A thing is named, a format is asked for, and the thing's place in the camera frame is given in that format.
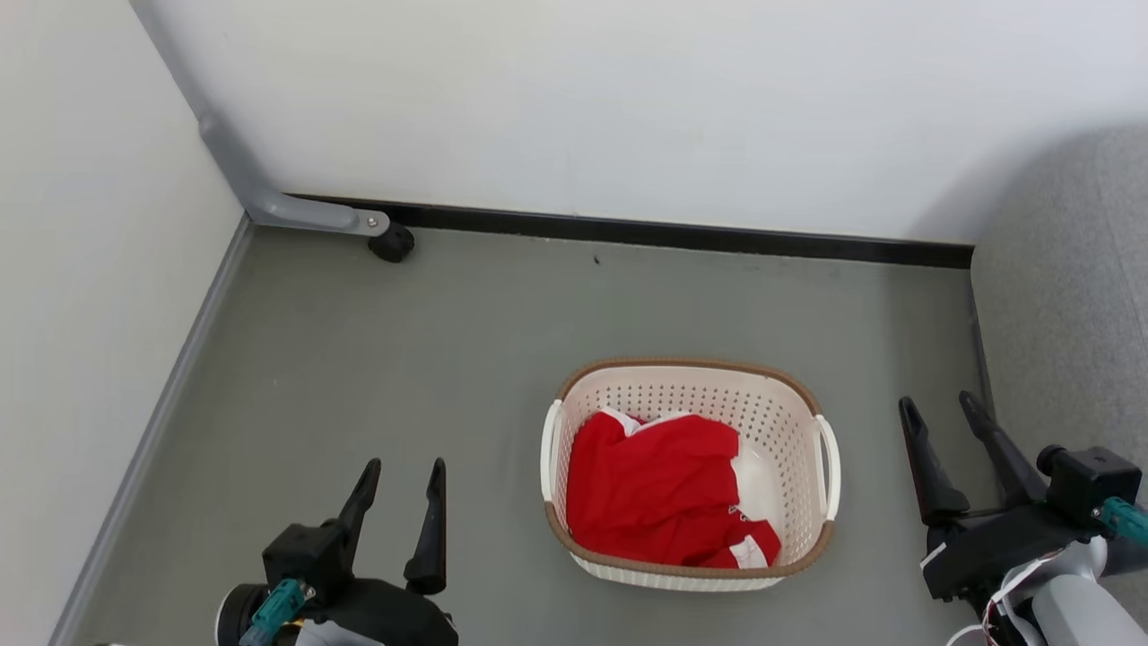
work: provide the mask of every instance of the gray upholstery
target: gray upholstery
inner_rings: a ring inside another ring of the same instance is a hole
[[[1148,466],[1148,127],[1039,159],[977,244],[972,287],[998,421],[1022,451],[1103,445]],[[1148,574],[1106,587],[1148,625]]]

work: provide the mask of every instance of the white handle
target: white handle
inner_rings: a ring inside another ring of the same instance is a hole
[[[817,415],[817,426],[821,428],[821,439],[825,446],[825,456],[829,457],[829,465],[825,467],[825,520],[832,521],[837,517],[837,507],[841,504],[841,454],[837,451],[837,436],[833,428],[822,415]]]
[[[546,503],[551,503],[553,498],[554,485],[550,480],[550,458],[553,453],[554,427],[558,426],[558,414],[561,413],[561,408],[563,400],[556,399],[550,405],[550,412],[546,413],[546,421],[542,427],[542,456],[538,458],[538,474],[542,477],[542,499]]]

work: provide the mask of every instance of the folded red garment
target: folded red garment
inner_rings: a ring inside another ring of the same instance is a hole
[[[699,415],[649,425],[605,410],[574,436],[566,521],[587,550],[668,566],[760,568],[781,542],[737,508],[737,431]]]

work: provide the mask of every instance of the black wheel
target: black wheel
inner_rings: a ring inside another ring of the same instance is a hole
[[[403,262],[414,248],[414,233],[397,221],[391,221],[382,235],[366,239],[366,248],[387,262]]]

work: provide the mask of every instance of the white plastic basket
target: white plastic basket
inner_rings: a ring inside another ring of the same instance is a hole
[[[688,411],[729,425],[773,467],[769,496],[782,551],[774,566],[712,569],[662,566],[590,552],[566,524],[566,476],[582,423],[604,407],[643,420]],[[829,545],[840,500],[840,456],[813,395],[784,373],[682,359],[619,359],[576,373],[542,430],[542,498],[554,536],[585,571],[630,585],[693,592],[769,587],[816,561]]]

